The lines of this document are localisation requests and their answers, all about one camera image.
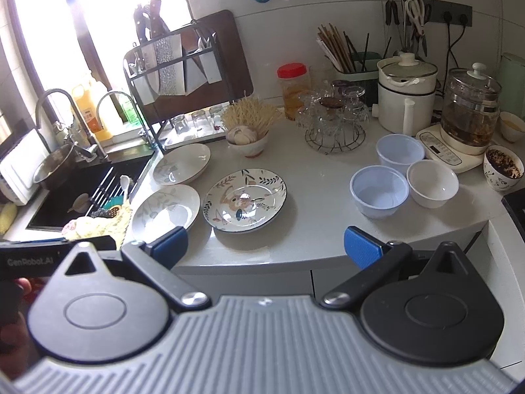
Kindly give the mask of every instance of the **cup of yellow liquid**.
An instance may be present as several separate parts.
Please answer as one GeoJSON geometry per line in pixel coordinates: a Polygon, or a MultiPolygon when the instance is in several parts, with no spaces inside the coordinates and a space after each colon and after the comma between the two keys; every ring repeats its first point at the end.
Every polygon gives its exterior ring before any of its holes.
{"type": "Polygon", "coordinates": [[[518,142],[525,136],[525,121],[517,115],[503,111],[499,120],[501,134],[509,142],[518,142]]]}

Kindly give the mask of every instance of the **blue bowl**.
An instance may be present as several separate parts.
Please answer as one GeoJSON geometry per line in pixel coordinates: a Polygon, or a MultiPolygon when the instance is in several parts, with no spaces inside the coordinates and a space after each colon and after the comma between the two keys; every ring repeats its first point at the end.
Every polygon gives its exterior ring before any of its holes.
{"type": "Polygon", "coordinates": [[[394,168],[405,176],[412,163],[425,158],[423,144],[407,135],[384,136],[377,141],[375,150],[383,166],[394,168]]]}
{"type": "Polygon", "coordinates": [[[350,180],[350,193],[358,210],[372,219],[393,215],[409,197],[405,176],[387,166],[368,166],[350,180]]]}

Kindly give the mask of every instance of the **red lid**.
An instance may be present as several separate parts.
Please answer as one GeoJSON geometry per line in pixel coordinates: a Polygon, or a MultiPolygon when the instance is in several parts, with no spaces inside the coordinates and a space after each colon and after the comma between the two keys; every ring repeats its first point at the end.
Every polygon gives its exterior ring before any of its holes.
{"type": "Polygon", "coordinates": [[[279,78],[295,78],[306,74],[306,65],[298,62],[287,63],[277,70],[279,78]]]}

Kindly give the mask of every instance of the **faucet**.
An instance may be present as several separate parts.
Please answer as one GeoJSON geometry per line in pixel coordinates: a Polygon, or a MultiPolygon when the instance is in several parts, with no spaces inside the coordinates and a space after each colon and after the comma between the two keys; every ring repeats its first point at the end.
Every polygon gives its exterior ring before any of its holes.
{"type": "Polygon", "coordinates": [[[148,144],[149,148],[154,148],[156,146],[156,141],[152,137],[150,130],[146,127],[146,125],[144,123],[144,120],[142,119],[142,115],[141,115],[140,111],[138,110],[137,105],[135,104],[135,100],[129,94],[127,94],[125,92],[122,92],[120,90],[110,90],[110,91],[108,91],[108,93],[106,93],[103,97],[100,98],[100,101],[99,101],[98,105],[96,106],[96,119],[99,120],[99,122],[100,122],[99,109],[100,109],[100,104],[101,104],[102,100],[104,98],[112,95],[112,94],[122,94],[126,98],[129,99],[129,101],[131,102],[131,105],[133,106],[133,110],[135,110],[135,114],[137,115],[138,120],[140,121],[140,125],[142,126],[142,130],[138,134],[139,137],[142,138],[142,140],[146,144],[148,144]]]}
{"type": "Polygon", "coordinates": [[[73,97],[63,89],[46,90],[44,94],[38,99],[38,102],[36,103],[36,109],[35,109],[35,119],[36,119],[37,131],[40,129],[40,108],[42,107],[42,103],[44,102],[44,99],[46,99],[52,93],[62,93],[67,97],[67,99],[69,99],[69,103],[71,104],[73,108],[73,112],[75,116],[77,117],[78,122],[80,123],[80,128],[84,131],[84,133],[86,134],[88,138],[89,143],[91,144],[91,146],[87,150],[82,148],[82,151],[80,151],[79,148],[81,147],[79,145],[73,144],[75,146],[75,149],[79,151],[79,153],[85,158],[93,158],[95,155],[98,155],[99,159],[101,159],[102,161],[109,160],[106,151],[104,151],[104,148],[102,148],[102,146],[100,145],[100,142],[98,141],[96,136],[93,134],[93,132],[89,130],[86,120],[84,120],[84,117],[82,117],[82,114],[80,114],[80,110],[78,109],[77,103],[74,101],[73,97]]]}

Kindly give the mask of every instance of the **dish cloth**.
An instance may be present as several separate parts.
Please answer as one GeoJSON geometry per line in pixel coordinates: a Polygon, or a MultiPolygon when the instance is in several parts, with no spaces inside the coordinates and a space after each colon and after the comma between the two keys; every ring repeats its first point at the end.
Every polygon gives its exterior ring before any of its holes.
{"type": "Polygon", "coordinates": [[[115,240],[116,249],[119,250],[124,242],[131,213],[130,202],[126,200],[114,218],[81,216],[68,222],[62,229],[62,235],[69,241],[110,235],[115,240]]]}

